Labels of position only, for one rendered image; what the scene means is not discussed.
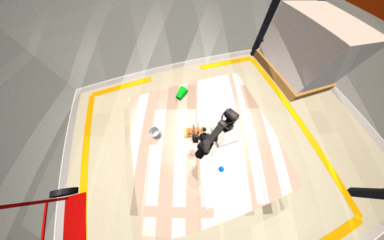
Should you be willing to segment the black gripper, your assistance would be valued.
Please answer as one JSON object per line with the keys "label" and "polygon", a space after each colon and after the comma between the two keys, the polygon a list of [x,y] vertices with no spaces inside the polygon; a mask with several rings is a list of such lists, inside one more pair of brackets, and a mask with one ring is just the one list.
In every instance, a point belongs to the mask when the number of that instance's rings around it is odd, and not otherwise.
{"label": "black gripper", "polygon": [[[192,142],[198,143],[198,140],[203,141],[203,140],[207,139],[209,135],[210,135],[209,133],[202,133],[202,134],[200,134],[200,136],[198,136],[197,134],[193,134],[192,135]],[[218,142],[218,137],[215,139],[214,142]]]}

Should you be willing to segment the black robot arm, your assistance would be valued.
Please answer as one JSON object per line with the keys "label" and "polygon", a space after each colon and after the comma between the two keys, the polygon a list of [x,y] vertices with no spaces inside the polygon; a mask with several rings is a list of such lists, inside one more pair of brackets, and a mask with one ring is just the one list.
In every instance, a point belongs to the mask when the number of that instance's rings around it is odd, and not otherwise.
{"label": "black robot arm", "polygon": [[[223,120],[223,116],[226,120]],[[199,159],[202,159],[204,155],[208,155],[215,144],[214,141],[223,131],[224,133],[229,132],[233,129],[234,123],[238,120],[239,114],[234,111],[232,108],[227,108],[221,116],[221,120],[218,122],[218,125],[211,132],[207,139],[201,141],[197,148],[198,150],[195,152],[195,156]]]}

